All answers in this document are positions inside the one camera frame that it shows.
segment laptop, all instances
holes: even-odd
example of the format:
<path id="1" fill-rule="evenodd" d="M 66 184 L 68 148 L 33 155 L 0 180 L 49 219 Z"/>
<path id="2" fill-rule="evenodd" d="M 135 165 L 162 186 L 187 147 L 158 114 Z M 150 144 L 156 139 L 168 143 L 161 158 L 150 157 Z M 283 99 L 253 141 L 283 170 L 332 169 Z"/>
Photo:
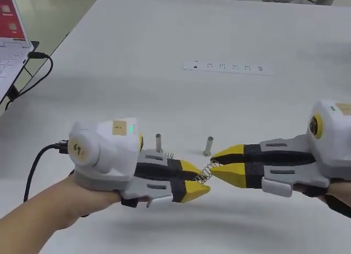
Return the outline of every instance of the laptop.
<path id="1" fill-rule="evenodd" d="M 0 0 L 0 102 L 14 84 L 33 51 L 15 0 Z"/>

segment black grip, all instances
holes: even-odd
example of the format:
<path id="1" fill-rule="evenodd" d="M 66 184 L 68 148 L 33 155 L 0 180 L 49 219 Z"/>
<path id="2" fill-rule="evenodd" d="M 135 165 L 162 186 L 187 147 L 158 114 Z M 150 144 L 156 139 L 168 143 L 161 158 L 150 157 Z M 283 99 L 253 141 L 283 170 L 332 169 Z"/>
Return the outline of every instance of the black grip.
<path id="1" fill-rule="evenodd" d="M 138 206 L 139 199 L 138 198 L 132 198 L 132 199 L 121 199 L 121 204 L 123 206 L 129 206 L 132 208 L 136 208 Z"/>
<path id="2" fill-rule="evenodd" d="M 332 195 L 325 195 L 325 202 L 331 210 L 351 218 L 351 207 Z"/>
<path id="3" fill-rule="evenodd" d="M 328 188 L 322 188 L 322 187 L 314 187 L 312 185 L 306 185 L 305 186 L 305 191 L 302 192 L 305 196 L 308 197 L 318 197 L 325 195 L 328 191 Z"/>

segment black cable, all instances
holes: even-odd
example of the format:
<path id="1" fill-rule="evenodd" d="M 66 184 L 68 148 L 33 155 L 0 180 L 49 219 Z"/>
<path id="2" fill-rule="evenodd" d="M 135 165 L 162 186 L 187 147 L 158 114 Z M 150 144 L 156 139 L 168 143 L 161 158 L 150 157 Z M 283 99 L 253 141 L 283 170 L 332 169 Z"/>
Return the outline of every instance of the black cable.
<path id="1" fill-rule="evenodd" d="M 44 147 L 37 155 L 37 157 L 35 157 L 35 160 L 32 164 L 31 167 L 31 171 L 28 174 L 28 179 L 27 179 L 27 184 L 26 184 L 26 190 L 24 192 L 24 198 L 23 198 L 23 202 L 28 201 L 28 197 L 29 197 L 29 191 L 31 189 L 31 184 L 32 184 L 32 179 L 33 179 L 33 175 L 35 172 L 35 169 L 37 168 L 37 165 L 39 163 L 40 158 L 43 156 L 43 154 L 50 150 L 50 149 L 58 149 L 59 152 L 61 154 L 68 154 L 68 150 L 67 150 L 67 141 L 63 140 L 61 142 L 55 143 L 55 144 L 51 144 L 48 145 L 46 147 Z"/>
<path id="2" fill-rule="evenodd" d="M 11 104 L 11 100 L 9 100 L 9 102 L 6 103 L 5 110 L 7 110 L 9 108 L 10 104 Z"/>
<path id="3" fill-rule="evenodd" d="M 41 77 L 36 83 L 34 83 L 34 85 L 32 85 L 31 87 L 29 87 L 28 89 L 20 92 L 16 98 L 14 98 L 12 101 L 10 100 L 9 102 L 7 102 L 6 106 L 5 106 L 5 110 L 7 110 L 7 108 L 9 108 L 9 105 L 16 99 L 18 99 L 20 96 L 24 95 L 25 93 L 27 93 L 28 91 L 30 91 L 32 88 L 34 88 L 35 86 L 37 86 L 40 82 L 42 82 L 47 76 L 50 75 L 51 71 L 53 70 L 54 67 L 54 61 L 53 59 L 45 54 L 45 53 L 41 53 L 41 52 L 29 52 L 28 53 L 28 59 L 48 59 L 50 61 L 50 68 L 48 70 L 48 72 Z M 26 69 L 26 67 L 24 67 L 24 69 L 28 72 L 29 75 L 32 76 L 32 74 Z"/>
<path id="4" fill-rule="evenodd" d="M 38 85 L 40 82 L 42 82 L 47 76 L 50 75 L 50 73 L 51 73 L 51 71 L 53 70 L 53 67 L 54 67 L 54 61 L 53 61 L 53 59 L 52 59 L 49 55 L 47 55 L 47 54 L 40 53 L 40 52 L 30 52 L 30 53 L 28 54 L 28 58 L 29 58 L 29 59 L 45 59 L 45 58 L 47 58 L 47 59 L 49 59 L 49 61 L 50 61 L 50 68 L 49 68 L 48 72 L 47 72 L 42 78 L 40 78 L 37 82 L 34 83 L 34 85 L 32 85 L 31 87 L 29 87 L 29 88 L 26 89 L 25 91 L 20 92 L 20 94 L 17 96 L 17 98 L 20 97 L 20 96 L 22 96 L 22 95 L 24 95 L 24 94 L 26 94 L 28 91 L 30 91 L 32 88 L 34 88 L 34 87 L 35 87 L 36 85 Z"/>
<path id="5" fill-rule="evenodd" d="M 32 73 L 30 73 L 29 70 L 26 67 L 24 67 L 24 70 L 27 71 L 27 73 L 31 76 L 31 78 L 33 78 Z"/>

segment label sticker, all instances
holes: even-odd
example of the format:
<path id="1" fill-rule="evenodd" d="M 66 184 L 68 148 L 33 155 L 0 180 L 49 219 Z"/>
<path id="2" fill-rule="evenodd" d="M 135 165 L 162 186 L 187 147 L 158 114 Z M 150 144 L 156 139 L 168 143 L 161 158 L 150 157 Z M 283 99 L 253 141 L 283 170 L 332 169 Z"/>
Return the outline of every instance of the label sticker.
<path id="1" fill-rule="evenodd" d="M 112 135 L 127 135 L 127 122 L 126 121 L 113 121 Z"/>
<path id="2" fill-rule="evenodd" d="M 336 103 L 336 106 L 340 109 L 344 116 L 351 116 L 351 104 Z"/>
<path id="3" fill-rule="evenodd" d="M 71 156 L 74 156 L 78 161 L 85 162 L 87 151 L 75 138 L 72 138 L 68 142 L 68 152 Z"/>

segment hand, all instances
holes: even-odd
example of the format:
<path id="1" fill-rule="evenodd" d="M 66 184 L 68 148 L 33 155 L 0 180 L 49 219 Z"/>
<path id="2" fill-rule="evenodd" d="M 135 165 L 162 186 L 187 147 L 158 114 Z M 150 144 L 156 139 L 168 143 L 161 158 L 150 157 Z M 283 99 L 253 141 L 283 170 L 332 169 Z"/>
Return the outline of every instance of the hand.
<path id="1" fill-rule="evenodd" d="M 302 184 L 294 185 L 294 190 L 305 192 L 308 188 Z M 338 181 L 329 185 L 325 195 L 318 198 L 328 207 L 346 217 L 351 218 L 351 182 Z"/>
<path id="2" fill-rule="evenodd" d="M 120 202 L 117 192 L 90 191 L 80 187 L 69 176 L 59 183 L 35 196 L 49 200 L 55 205 L 53 211 L 59 212 L 60 224 L 58 229 L 68 228 L 80 217 L 104 210 L 114 203 Z"/>

